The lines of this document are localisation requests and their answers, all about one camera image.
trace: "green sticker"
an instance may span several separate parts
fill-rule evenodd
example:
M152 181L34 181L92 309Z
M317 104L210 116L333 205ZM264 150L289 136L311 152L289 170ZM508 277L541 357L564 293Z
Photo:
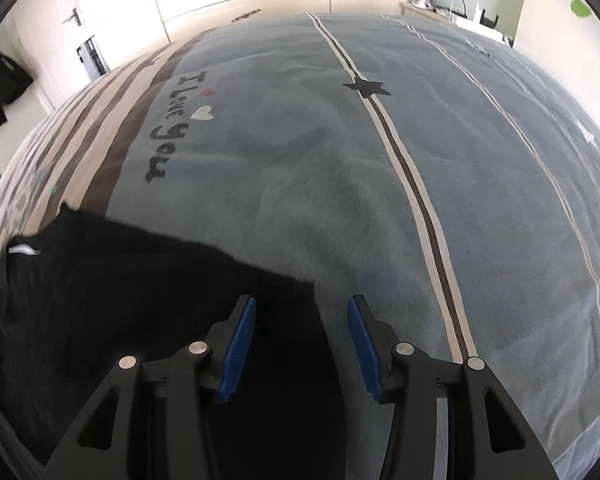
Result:
M591 15L591 9L582 0L573 0L571 2L571 10L579 18L586 18Z

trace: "white heart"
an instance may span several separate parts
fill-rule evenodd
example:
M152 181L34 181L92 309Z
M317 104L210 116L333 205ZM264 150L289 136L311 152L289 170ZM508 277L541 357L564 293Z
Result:
M209 105L201 106L195 112L193 112L193 115L191 116L191 119L195 119L197 121L210 121L213 118L214 116L211 113L211 106Z

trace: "black star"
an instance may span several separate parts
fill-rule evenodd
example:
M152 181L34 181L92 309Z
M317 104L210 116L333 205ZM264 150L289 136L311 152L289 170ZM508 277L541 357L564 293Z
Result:
M366 79L360 79L358 76L355 76L353 83L344 83L342 86L357 90L363 98L369 99L373 94L391 95L382 88L383 84L384 83L376 81L367 81Z

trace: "metal pin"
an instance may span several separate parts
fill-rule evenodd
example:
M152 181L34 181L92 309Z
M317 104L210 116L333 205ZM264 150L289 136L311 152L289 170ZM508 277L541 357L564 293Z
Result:
M476 356L469 357L466 363L471 370L482 370L484 368L484 361Z
M207 344L204 341L196 341L189 345L189 352L192 354L203 354L208 349Z
M395 351L400 355L411 355L415 352L415 348L411 343L398 343L395 346Z
M133 357L132 355L128 355L128 356L120 359L120 361L118 362L118 365L123 370L129 370L129 368L133 368L134 366L136 366L137 362L138 361L136 361L135 357Z

